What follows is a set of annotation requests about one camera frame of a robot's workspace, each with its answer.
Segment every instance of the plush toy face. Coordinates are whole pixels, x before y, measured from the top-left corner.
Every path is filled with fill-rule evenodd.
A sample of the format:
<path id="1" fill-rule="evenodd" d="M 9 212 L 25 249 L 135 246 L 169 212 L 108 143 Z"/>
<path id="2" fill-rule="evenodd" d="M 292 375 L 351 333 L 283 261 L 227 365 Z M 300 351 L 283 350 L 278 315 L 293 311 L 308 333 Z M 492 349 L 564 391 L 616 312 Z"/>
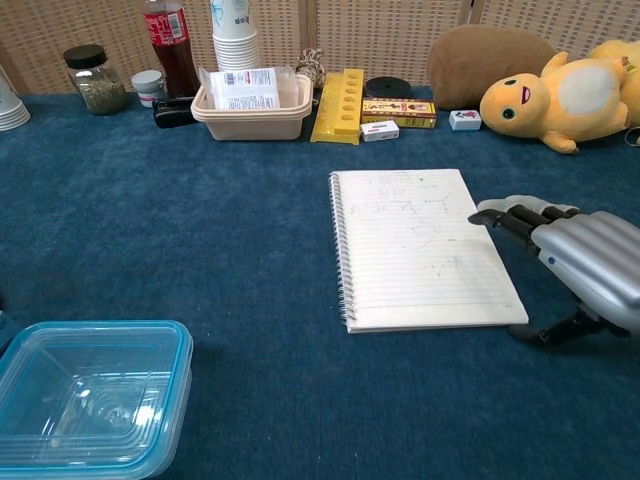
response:
<path id="1" fill-rule="evenodd" d="M 480 115 L 496 132 L 535 137 L 549 107 L 549 98 L 549 92 L 540 78 L 522 73 L 504 78 L 489 87 L 480 102 Z"/>

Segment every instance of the robotic hand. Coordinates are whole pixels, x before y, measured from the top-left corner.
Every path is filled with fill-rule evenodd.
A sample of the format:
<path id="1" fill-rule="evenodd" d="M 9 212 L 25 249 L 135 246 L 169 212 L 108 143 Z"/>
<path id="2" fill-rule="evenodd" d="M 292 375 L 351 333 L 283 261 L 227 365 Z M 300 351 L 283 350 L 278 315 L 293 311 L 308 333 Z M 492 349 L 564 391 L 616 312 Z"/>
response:
<path id="1" fill-rule="evenodd" d="M 586 214 L 520 195 L 481 202 L 469 221 L 524 243 L 578 300 L 575 315 L 542 330 L 512 325 L 513 337 L 557 345 L 603 329 L 640 336 L 639 228 L 611 213 Z"/>

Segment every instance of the black round object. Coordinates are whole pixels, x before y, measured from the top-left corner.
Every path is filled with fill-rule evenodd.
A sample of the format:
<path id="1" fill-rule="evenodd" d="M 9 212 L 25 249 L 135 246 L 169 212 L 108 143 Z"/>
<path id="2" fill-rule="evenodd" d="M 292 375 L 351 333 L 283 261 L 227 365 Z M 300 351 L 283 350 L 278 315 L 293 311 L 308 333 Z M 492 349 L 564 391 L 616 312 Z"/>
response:
<path id="1" fill-rule="evenodd" d="M 82 70 L 102 65 L 107 61 L 107 54 L 100 45 L 80 45 L 62 54 L 69 68 Z"/>
<path id="2" fill-rule="evenodd" d="M 368 97 L 411 98 L 411 85 L 400 78 L 376 77 L 365 85 Z"/>

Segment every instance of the spiral notebook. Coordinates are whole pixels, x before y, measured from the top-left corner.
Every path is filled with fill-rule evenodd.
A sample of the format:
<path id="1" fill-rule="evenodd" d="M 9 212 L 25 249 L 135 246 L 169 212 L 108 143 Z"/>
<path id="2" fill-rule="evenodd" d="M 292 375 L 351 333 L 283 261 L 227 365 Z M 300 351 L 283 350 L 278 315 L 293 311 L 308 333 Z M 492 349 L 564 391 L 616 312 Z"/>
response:
<path id="1" fill-rule="evenodd" d="M 527 323 L 459 170 L 329 178 L 349 333 Z"/>

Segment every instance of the jar lid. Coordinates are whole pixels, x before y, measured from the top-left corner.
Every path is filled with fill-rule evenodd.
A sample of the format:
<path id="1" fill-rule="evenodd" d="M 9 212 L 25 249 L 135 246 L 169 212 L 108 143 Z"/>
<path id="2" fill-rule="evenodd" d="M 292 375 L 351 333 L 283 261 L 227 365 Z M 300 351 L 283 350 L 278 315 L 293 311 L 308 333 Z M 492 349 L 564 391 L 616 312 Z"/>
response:
<path id="1" fill-rule="evenodd" d="M 131 84 L 134 88 L 158 87 L 162 83 L 162 73 L 157 70 L 144 70 L 131 77 Z"/>
<path id="2" fill-rule="evenodd" d="M 76 70 L 93 68 L 107 61 L 107 54 L 100 45 L 80 45 L 62 54 L 69 68 Z"/>

